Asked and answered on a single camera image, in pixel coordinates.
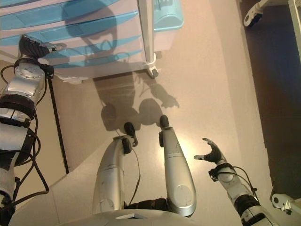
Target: wheel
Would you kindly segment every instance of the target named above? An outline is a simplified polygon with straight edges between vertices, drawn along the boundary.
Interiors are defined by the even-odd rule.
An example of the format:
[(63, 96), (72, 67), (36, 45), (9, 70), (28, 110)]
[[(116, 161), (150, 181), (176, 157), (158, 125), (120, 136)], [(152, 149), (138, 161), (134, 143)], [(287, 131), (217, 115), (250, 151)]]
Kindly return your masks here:
[(159, 71), (158, 71), (158, 69), (155, 66), (151, 67), (151, 68), (148, 68), (147, 72), (148, 72), (149, 76), (152, 79), (155, 79), (155, 78), (157, 78), (159, 76)]
[(256, 14), (252, 20), (250, 20), (250, 16), (247, 15), (245, 17), (244, 24), (246, 27), (253, 27), (258, 21), (260, 21), (261, 18), (262, 18), (262, 14), (260, 14), (260, 13)]
[(169, 121), (168, 121), (168, 117), (166, 115), (162, 115), (160, 117), (160, 127), (161, 128), (169, 127)]

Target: plastic drawer unit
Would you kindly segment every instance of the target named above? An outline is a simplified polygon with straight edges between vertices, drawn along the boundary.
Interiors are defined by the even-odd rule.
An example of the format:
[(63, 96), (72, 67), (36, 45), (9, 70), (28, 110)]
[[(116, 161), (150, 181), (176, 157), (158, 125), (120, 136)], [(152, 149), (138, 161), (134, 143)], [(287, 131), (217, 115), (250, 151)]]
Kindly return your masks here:
[[(142, 4), (146, 11), (139, 9)], [(2, 0), (0, 6), (1, 58), (16, 60), (22, 34), (61, 45), (63, 50), (39, 61), (70, 83), (154, 68), (154, 51), (169, 49), (183, 24), (179, 0)], [(150, 8), (154, 18), (145, 24), (142, 16)], [(143, 26), (151, 23), (153, 36), (146, 39)], [(152, 52), (146, 50), (151, 38)]]

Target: blue drawer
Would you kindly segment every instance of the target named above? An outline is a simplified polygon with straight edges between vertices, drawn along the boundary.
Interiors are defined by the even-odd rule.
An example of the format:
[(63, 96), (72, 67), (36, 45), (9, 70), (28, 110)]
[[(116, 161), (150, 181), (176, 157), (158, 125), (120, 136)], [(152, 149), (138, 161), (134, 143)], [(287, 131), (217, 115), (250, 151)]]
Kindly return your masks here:
[(21, 5), (33, 1), (39, 1), (39, 0), (0, 0), (0, 7), (2, 8), (2, 7)]
[[(133, 17), (137, 16), (138, 12), (125, 13), (118, 16), (111, 16), (103, 19), (82, 22), (78, 24), (71, 24), (67, 26), (60, 26), (50, 29), (45, 29), (37, 32), (30, 32), (27, 35), (34, 37), (41, 42), (52, 42), (75, 37), (89, 36), (95, 33), (106, 31), (112, 27), (122, 24)], [(18, 45), (20, 35), (15, 35), (0, 39), (1, 46), (15, 46)]]
[(141, 53), (141, 52), (142, 52), (142, 49), (128, 52), (128, 53), (118, 53), (118, 54), (111, 55), (111, 56), (87, 59), (84, 61), (69, 62), (66, 64), (54, 65), (54, 68), (91, 67), (91, 66), (103, 65), (103, 64), (108, 64), (108, 63), (118, 61), (123, 58), (133, 56), (133, 55)]
[(71, 20), (119, 0), (72, 0), (0, 16), (1, 29), (10, 30)]
[(112, 48), (116, 48), (118, 46), (126, 45), (127, 43), (130, 43), (136, 39), (138, 39), (140, 35), (125, 38), (125, 39), (118, 39), (118, 40), (112, 40), (112, 41), (106, 41), (97, 43), (94, 45), (88, 45), (88, 46), (80, 46), (76, 48), (68, 48), (64, 49), (58, 52), (47, 54), (44, 58), (46, 59), (52, 59), (52, 58), (64, 58), (64, 57), (73, 57), (78, 55), (88, 55), (93, 53), (98, 53), (101, 51), (107, 51)]

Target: black pole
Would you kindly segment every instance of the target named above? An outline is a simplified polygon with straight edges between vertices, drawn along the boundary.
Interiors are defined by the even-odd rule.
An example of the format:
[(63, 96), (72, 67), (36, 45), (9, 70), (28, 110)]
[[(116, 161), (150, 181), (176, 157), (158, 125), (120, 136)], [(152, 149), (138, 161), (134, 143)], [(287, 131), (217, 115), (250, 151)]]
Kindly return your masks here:
[(65, 166), (66, 174), (68, 174), (69, 173), (69, 168), (68, 168), (64, 143), (63, 143), (63, 137), (62, 137), (62, 132), (61, 132), (60, 121), (58, 119), (57, 108), (56, 108), (56, 103), (55, 103), (55, 94), (53, 92), (53, 86), (52, 86), (51, 78), (48, 79), (48, 84), (49, 84), (49, 90), (50, 90), (50, 95), (51, 95), (51, 100), (52, 100), (53, 111), (55, 113), (55, 122), (56, 122), (57, 134), (58, 134), (58, 139), (60, 141), (64, 166)]

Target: silver robot leg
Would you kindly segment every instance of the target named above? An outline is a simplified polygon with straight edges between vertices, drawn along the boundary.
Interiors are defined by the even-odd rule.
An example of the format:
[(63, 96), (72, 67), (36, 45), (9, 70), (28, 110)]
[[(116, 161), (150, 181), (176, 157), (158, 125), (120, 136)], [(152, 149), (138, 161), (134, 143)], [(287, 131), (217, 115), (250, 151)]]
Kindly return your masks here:
[(196, 209), (196, 189), (185, 156), (168, 118), (160, 118), (160, 146), (164, 147), (168, 206), (174, 213), (191, 216)]

